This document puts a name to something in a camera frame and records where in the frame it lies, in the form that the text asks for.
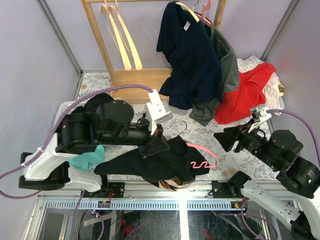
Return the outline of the black t shirt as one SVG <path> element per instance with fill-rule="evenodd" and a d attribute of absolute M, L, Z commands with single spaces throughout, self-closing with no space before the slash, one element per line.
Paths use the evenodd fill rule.
<path fill-rule="evenodd" d="M 195 181 L 196 176 L 209 173 L 209 169 L 192 169 L 192 157 L 199 157 L 188 149 L 186 142 L 178 135 L 168 140 L 170 150 L 152 156 L 142 157 L 136 148 L 109 161 L 98 164 L 96 175 L 140 176 L 150 184 L 176 191 Z"/>

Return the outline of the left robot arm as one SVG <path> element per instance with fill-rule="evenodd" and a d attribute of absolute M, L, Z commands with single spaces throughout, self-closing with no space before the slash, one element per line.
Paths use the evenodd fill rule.
<path fill-rule="evenodd" d="M 21 189 L 53 191 L 64 187 L 84 189 L 98 197 L 110 190 L 108 179 L 76 169 L 68 160 L 92 153 L 99 145 L 141 146 L 144 157 L 168 151 L 170 146 L 160 124 L 150 127 L 152 117 L 146 112 L 133 123 L 133 107 L 123 100 L 93 104 L 87 102 L 62 118 L 48 145 L 35 154 L 24 152 L 21 163 L 29 164 L 19 177 Z"/>

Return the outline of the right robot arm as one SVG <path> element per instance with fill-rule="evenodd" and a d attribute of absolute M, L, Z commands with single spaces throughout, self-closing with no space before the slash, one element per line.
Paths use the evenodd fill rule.
<path fill-rule="evenodd" d="M 237 171 L 222 193 L 228 197 L 245 197 L 274 215 L 295 240 L 320 238 L 320 170 L 300 156 L 303 144 L 289 130 L 276 130 L 269 138 L 261 129 L 249 130 L 250 124 L 228 127 L 214 137 L 226 151 L 248 151 L 277 173 L 276 179 L 291 192 L 301 209 L 296 209 L 271 193 L 246 173 Z"/>

